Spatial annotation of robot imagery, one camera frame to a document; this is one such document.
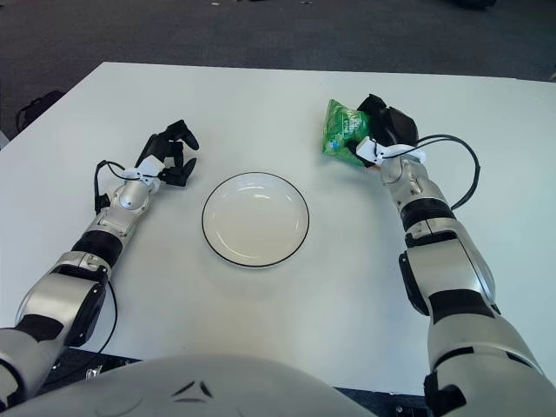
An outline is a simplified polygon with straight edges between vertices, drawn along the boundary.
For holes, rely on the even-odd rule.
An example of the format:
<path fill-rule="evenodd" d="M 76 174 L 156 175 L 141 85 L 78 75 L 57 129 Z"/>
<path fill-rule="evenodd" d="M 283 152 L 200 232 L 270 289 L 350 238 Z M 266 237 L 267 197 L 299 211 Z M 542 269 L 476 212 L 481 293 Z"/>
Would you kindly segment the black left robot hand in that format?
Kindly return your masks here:
<path fill-rule="evenodd" d="M 185 187 L 195 168 L 196 158 L 184 160 L 184 147 L 198 151 L 200 145 L 183 120 L 170 124 L 163 132 L 149 137 L 133 168 L 125 169 L 125 181 L 152 185 L 160 180 L 168 185 Z"/>

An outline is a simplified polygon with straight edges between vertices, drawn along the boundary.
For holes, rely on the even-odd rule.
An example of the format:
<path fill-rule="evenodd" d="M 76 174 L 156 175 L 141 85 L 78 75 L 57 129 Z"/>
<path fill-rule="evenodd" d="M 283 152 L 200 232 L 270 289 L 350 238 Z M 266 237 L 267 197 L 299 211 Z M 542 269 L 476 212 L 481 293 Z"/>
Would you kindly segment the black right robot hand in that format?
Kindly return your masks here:
<path fill-rule="evenodd" d="M 368 116 L 369 132 L 358 142 L 347 141 L 346 147 L 362 164 L 380 167 L 385 161 L 409 156 L 423 163 L 427 157 L 418 146 L 418 130 L 414 120 L 370 94 L 357 108 Z"/>

